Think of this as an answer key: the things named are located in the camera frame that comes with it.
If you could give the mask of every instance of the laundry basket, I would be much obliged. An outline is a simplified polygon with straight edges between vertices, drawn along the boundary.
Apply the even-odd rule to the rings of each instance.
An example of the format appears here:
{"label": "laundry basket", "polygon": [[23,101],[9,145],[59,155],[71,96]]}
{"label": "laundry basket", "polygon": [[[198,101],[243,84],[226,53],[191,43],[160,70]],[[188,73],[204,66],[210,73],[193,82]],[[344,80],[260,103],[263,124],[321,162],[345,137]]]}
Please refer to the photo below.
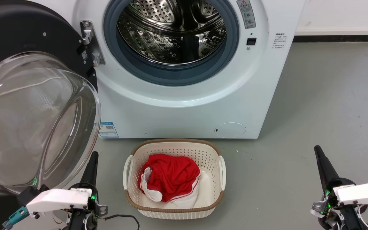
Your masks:
{"label": "laundry basket", "polygon": [[[137,186],[143,165],[149,155],[167,154],[193,159],[201,169],[199,193],[195,205],[179,209],[171,202],[154,202]],[[149,140],[137,146],[126,160],[123,186],[127,201],[143,215],[159,219],[197,219],[211,214],[224,196],[225,161],[217,147],[203,140],[160,139]]]}

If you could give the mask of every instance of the washing machine door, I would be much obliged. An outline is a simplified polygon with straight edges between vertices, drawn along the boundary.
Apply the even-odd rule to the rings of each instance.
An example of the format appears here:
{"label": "washing machine door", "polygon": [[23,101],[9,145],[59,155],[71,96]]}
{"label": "washing machine door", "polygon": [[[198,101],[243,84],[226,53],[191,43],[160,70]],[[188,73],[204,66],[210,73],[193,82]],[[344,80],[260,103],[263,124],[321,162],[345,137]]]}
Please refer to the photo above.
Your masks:
{"label": "washing machine door", "polygon": [[89,55],[50,9],[0,1],[0,195],[61,188],[89,158],[100,124]]}

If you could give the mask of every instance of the stainless steel drum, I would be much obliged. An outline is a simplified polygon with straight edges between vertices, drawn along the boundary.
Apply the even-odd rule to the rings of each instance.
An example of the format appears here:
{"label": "stainless steel drum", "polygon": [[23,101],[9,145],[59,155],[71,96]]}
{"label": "stainless steel drum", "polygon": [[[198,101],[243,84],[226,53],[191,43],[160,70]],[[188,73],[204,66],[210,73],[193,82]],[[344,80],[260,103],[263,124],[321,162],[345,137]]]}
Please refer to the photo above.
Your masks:
{"label": "stainless steel drum", "polygon": [[199,61],[226,36],[223,19],[205,0],[135,0],[123,10],[118,28],[134,51],[164,65]]}

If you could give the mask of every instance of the wire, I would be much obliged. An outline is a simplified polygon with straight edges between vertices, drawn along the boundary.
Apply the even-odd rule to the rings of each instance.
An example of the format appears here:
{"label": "wire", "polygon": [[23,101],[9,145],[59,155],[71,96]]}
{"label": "wire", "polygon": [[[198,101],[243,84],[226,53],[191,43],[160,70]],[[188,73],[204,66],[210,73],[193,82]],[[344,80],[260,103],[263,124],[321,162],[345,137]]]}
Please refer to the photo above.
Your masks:
{"label": "wire", "polygon": [[133,218],[137,223],[137,230],[140,229],[139,221],[136,219],[135,216],[132,216],[132,215],[113,215],[113,216],[110,216],[110,217],[105,217],[104,220],[107,221],[108,219],[111,219],[111,218],[114,218],[114,217],[130,217],[130,218]]}
{"label": "wire", "polygon": [[104,218],[103,218],[103,217],[100,217],[100,216],[98,216],[98,215],[95,215],[95,217],[96,217],[96,218],[98,218],[98,219],[102,219],[102,220],[104,220]]}
{"label": "wire", "polygon": [[61,220],[61,222],[59,223],[59,222],[57,222],[56,220],[55,220],[55,215],[54,215],[54,212],[52,212],[52,219],[55,221],[55,223],[57,223],[57,224],[61,224],[61,223],[63,223],[63,220]]}

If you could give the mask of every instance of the gray floor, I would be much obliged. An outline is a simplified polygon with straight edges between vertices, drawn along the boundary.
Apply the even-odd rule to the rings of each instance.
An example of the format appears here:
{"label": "gray floor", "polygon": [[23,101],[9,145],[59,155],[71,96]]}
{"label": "gray floor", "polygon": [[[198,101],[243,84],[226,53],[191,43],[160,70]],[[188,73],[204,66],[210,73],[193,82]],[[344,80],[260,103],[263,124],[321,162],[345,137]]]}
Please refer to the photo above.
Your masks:
{"label": "gray floor", "polygon": [[[223,152],[227,181],[223,201],[207,218],[147,218],[127,203],[122,167],[141,141],[98,140],[96,150],[101,203],[110,214],[135,215],[142,230],[320,230],[309,213],[322,192],[313,147],[321,145],[339,176],[368,182],[368,42],[292,45],[259,139],[212,140]],[[46,217],[15,229],[31,226],[60,227]],[[137,227],[115,218],[99,229]]]}

